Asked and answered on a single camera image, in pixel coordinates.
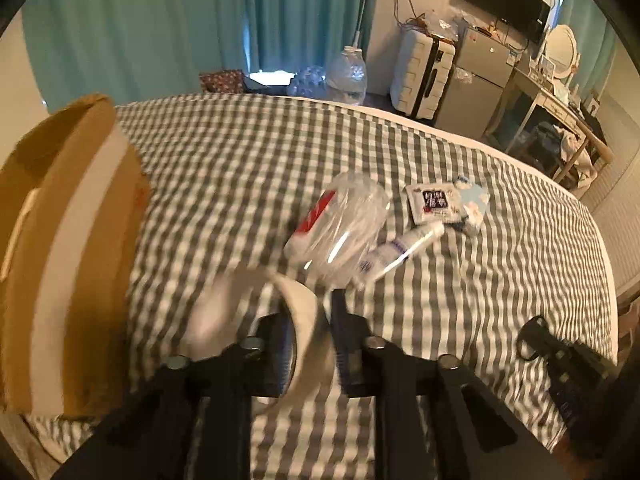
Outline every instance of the curtain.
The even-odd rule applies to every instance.
[[[91,92],[118,104],[200,90],[199,72],[246,70],[246,0],[28,0],[24,36],[53,111]]]
[[[365,48],[375,0],[247,0],[251,71],[325,65],[353,43],[362,2]]]
[[[580,52],[580,66],[572,85],[580,85],[582,99],[590,90],[602,93],[616,49],[616,33],[593,0],[564,0],[558,23],[569,25]]]

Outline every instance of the gingham fabric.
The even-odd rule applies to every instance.
[[[475,238],[452,230],[348,305],[410,354],[463,359],[546,446],[562,432],[540,360],[516,358],[518,330],[543,314],[556,335],[610,356],[606,264],[593,219],[541,175],[365,112],[321,102],[204,94],[119,108],[152,189],[130,279],[130,374],[175,352],[208,276],[265,266],[305,283],[282,249],[332,178],[384,187],[382,243],[412,227],[404,187],[465,174],[489,190]],[[328,307],[329,293],[306,282]],[[273,307],[248,295],[241,335]],[[372,478],[373,403],[340,395],[337,374],[301,409],[255,419],[254,478]],[[38,421],[70,453],[90,427]]]

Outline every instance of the white tape roll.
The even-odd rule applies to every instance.
[[[335,368],[335,353],[329,325],[318,298],[306,286],[277,272],[236,269],[216,276],[193,307],[181,341],[183,355],[194,361],[220,353],[236,342],[236,311],[240,297],[250,289],[272,283],[284,298],[295,332],[295,362],[288,389],[266,410],[302,404],[320,386],[329,384]],[[254,403],[254,416],[265,406]]]

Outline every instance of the red label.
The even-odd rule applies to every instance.
[[[322,214],[322,211],[324,211],[324,208],[326,208],[329,205],[329,202],[331,202],[331,199],[334,197],[334,195],[335,195],[335,189],[332,189],[331,191],[327,191],[324,194],[322,194],[322,196],[320,197],[320,200],[318,200],[314,208],[311,211],[309,211],[309,214],[303,220],[302,224],[298,226],[298,228],[296,229],[296,232],[308,233],[309,231],[311,231],[311,228],[316,223],[316,220],[318,220],[319,216]]]

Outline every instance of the mirror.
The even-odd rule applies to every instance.
[[[545,55],[556,66],[556,79],[564,79],[571,74],[571,67],[578,56],[578,46],[574,32],[569,26],[558,25],[549,33],[546,38]]]

